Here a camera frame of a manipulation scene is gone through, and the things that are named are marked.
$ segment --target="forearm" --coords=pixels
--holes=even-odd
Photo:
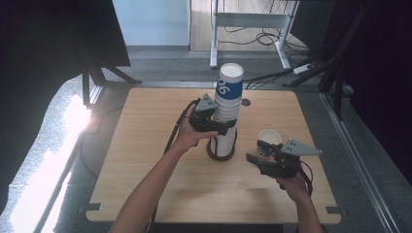
[[[110,232],[143,232],[183,153],[172,147],[160,158],[124,202]]]
[[[319,222],[313,202],[309,196],[302,198],[296,203],[299,233],[321,233],[324,232]]]

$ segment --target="person's left arm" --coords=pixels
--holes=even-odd
[[[194,105],[189,108],[188,116],[193,108]],[[217,135],[217,132],[196,132],[185,117],[175,142],[129,195],[110,232],[143,232],[181,156],[199,140]]]

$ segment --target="person's right hand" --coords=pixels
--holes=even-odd
[[[294,201],[301,201],[304,198],[310,197],[307,191],[306,182],[300,174],[293,178],[274,178],[276,182],[282,185],[289,197]]]

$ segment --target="stack of paper cups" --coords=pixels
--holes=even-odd
[[[216,110],[213,120],[228,122],[239,117],[242,104],[243,69],[238,64],[227,63],[221,67],[216,86]],[[226,135],[212,138],[208,144],[209,155],[219,161],[227,161],[234,154],[237,123],[227,130]]]

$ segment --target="hand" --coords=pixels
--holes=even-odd
[[[306,182],[300,174],[297,174],[293,178],[274,178],[276,182],[282,185],[286,192],[288,193],[289,197],[294,202],[302,201],[303,199],[309,197],[309,193],[307,191]]]
[[[216,131],[197,132],[193,129],[193,127],[189,123],[189,117],[191,116],[194,107],[194,104],[192,104],[189,107],[185,118],[182,120],[182,123],[179,126],[178,136],[172,145],[172,147],[179,147],[179,149],[183,152],[186,152],[190,148],[196,146],[201,139],[213,138],[218,136],[218,132]]]

